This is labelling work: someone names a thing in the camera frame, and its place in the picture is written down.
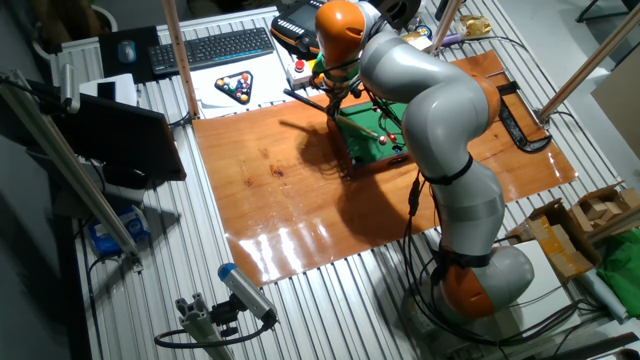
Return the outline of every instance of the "metal frame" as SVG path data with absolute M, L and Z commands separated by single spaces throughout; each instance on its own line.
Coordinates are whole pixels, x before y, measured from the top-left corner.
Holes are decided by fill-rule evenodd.
M 540 110 L 539 121 L 543 124 L 549 122 L 549 116 L 558 109 L 558 106 L 562 104 L 573 93 L 580 84 L 600 65 L 602 60 L 609 56 L 609 54 L 615 50 L 622 40 L 629 34 L 629 32 L 640 23 L 640 6 L 636 6 L 633 11 L 629 13 L 629 16 L 624 20 L 622 24 L 613 32 L 609 37 L 600 45 L 593 55 L 591 55 L 587 61 L 580 66 L 573 76 L 558 90 L 558 92 L 549 100 L 549 102 Z
M 431 15 L 436 7 L 435 0 L 427 1 L 427 11 L 422 16 L 427 26 L 437 24 Z M 460 13 L 483 14 L 492 19 L 495 35 L 525 43 L 497 1 L 467 2 Z M 243 28 L 268 29 L 277 14 L 275 8 L 228 14 L 182 23 L 181 30 L 184 39 L 190 40 Z M 166 26 L 158 27 L 158 36 L 161 44 L 171 42 Z M 78 68 L 81 82 L 103 77 L 97 38 L 64 44 L 63 49 L 51 59 L 54 77 L 59 66 L 66 62 Z M 555 84 L 532 64 L 525 52 L 499 40 L 441 50 L 440 56 L 453 61 L 489 50 L 495 50 L 510 70 L 531 107 L 541 108 L 556 92 Z M 293 63 L 293 58 L 279 45 L 276 56 L 283 68 Z M 188 110 L 178 77 L 138 85 L 138 91 L 140 106 L 164 113 L 168 122 L 179 120 Z M 319 94 L 313 89 L 296 92 L 302 96 Z M 566 104 L 561 105 L 561 109 L 572 112 Z M 233 111 L 247 111 L 247 107 L 238 106 Z M 587 192 L 619 180 L 579 120 L 553 115 L 548 131 L 579 177 L 569 184 L 507 204 L 499 236 L 504 236 L 534 208 L 553 199 L 563 198 L 565 204 L 574 204 Z M 96 291 L 97 322 L 94 323 L 91 310 L 87 310 L 95 359 L 100 358 L 98 333 L 105 359 L 207 359 L 202 351 L 170 351 L 153 344 L 154 334 L 179 328 L 173 299 L 194 292 L 201 292 L 210 302 L 228 298 L 228 290 L 214 277 L 220 264 L 233 261 L 193 128 L 179 126 L 174 130 L 174 137 L 188 176 L 184 182 L 167 182 L 145 194 L 143 211 L 152 232 L 150 242 L 142 245 L 145 246 L 141 251 L 145 271 L 140 275 L 122 272 L 115 262 L 96 265 L 89 277 L 86 271 L 80 271 L 85 301 L 89 301 L 89 283 Z M 429 230 L 421 238 L 437 239 L 438 233 Z M 430 254 L 424 241 L 416 243 L 414 263 L 422 267 Z M 76 248 L 78 265 L 86 269 L 85 261 L 91 263 L 96 257 L 80 240 Z M 438 355 L 435 349 L 431 351 L 408 336 L 400 321 L 399 307 L 408 284 L 399 254 L 400 248 L 395 242 L 264 286 L 262 291 L 278 308 L 281 323 L 274 331 L 255 340 L 231 346 L 235 358 L 434 358 Z M 580 289 L 570 282 L 567 291 L 572 298 L 577 298 L 584 296 Z M 258 326 L 251 317 L 244 314 L 240 317 L 242 335 L 257 330 Z M 553 339 L 545 338 L 548 341 L 509 349 L 509 358 L 521 359 L 545 347 L 557 346 L 563 335 L 550 335 Z M 467 346 L 451 352 L 453 359 L 468 359 L 470 354 L 502 359 L 496 349 Z
M 606 18 L 610 18 L 610 17 L 616 17 L 616 16 L 622 16 L 622 15 L 627 15 L 629 12 L 628 11 L 622 11 L 622 12 L 617 12 L 617 13 L 613 13 L 613 14 L 605 14 L 605 15 L 597 15 L 597 16 L 592 16 L 589 18 L 585 18 L 584 16 L 587 15 L 587 13 L 589 12 L 589 10 L 591 10 L 591 8 L 598 2 L 599 0 L 593 0 L 589 3 L 589 5 L 587 5 L 586 8 L 584 8 L 584 10 L 582 10 L 582 12 L 580 13 L 580 15 L 578 15 L 578 17 L 576 18 L 576 22 L 577 23 L 583 23 L 585 21 L 589 21 L 589 20 L 598 20 L 598 19 L 606 19 Z
M 19 85 L 30 88 L 27 81 L 17 70 L 11 72 L 9 79 Z M 71 146 L 62 136 L 53 120 L 48 115 L 41 114 L 40 107 L 33 96 L 21 89 L 4 83 L 0 84 L 0 94 L 22 120 L 29 132 L 33 134 L 71 186 L 78 192 L 91 212 L 100 220 L 122 251 L 131 259 L 134 263 L 134 270 L 142 270 L 136 243 L 91 180 L 89 174 L 80 165 Z

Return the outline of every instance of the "robotic arm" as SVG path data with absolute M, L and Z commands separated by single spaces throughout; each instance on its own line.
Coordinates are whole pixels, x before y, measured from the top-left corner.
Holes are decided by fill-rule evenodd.
M 533 266 L 515 247 L 492 247 L 504 217 L 502 188 L 467 151 L 498 115 L 497 88 L 407 44 L 367 2 L 326 3 L 316 32 L 329 116 L 356 74 L 376 96 L 408 104 L 402 134 L 431 183 L 442 227 L 433 296 L 440 312 L 463 323 L 515 301 L 533 280 Z

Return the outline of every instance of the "wooden board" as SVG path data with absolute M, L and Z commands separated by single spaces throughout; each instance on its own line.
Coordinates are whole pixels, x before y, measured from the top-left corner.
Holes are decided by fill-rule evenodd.
M 493 51 L 455 63 L 488 75 L 502 69 Z M 491 77 L 506 84 L 504 74 Z M 312 100 L 326 105 L 324 95 Z M 345 99 L 343 106 L 367 101 Z M 546 135 L 517 94 L 505 101 L 530 139 Z M 358 180 L 342 178 L 323 113 L 292 101 L 193 122 L 234 262 L 266 284 L 402 237 L 412 162 Z M 513 201 L 567 183 L 576 173 L 555 144 L 538 154 L 516 148 L 501 123 L 469 144 Z M 423 192 L 414 233 L 432 228 Z

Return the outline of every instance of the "computer monitor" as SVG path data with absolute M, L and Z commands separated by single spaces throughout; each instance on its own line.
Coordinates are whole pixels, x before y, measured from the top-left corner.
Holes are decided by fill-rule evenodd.
M 35 81 L 29 81 L 29 85 L 42 96 L 60 98 L 58 87 Z M 0 101 L 6 115 L 8 104 Z M 143 181 L 186 178 L 164 114 L 81 94 L 78 113 L 52 118 L 77 155 L 104 163 L 108 183 L 135 188 L 139 186 L 133 184 L 139 184 L 140 177 Z M 37 146 L 19 119 L 15 120 L 20 124 L 15 120 L 7 123 L 12 120 L 3 121 L 0 133 L 24 146 Z

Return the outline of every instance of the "keyboard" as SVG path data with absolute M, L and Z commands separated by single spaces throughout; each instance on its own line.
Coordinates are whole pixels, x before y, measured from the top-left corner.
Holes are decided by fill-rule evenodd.
M 264 28 L 233 31 L 184 42 L 191 70 L 247 60 L 273 52 L 273 44 Z M 178 64 L 173 45 L 149 48 L 151 68 L 155 75 L 177 74 Z

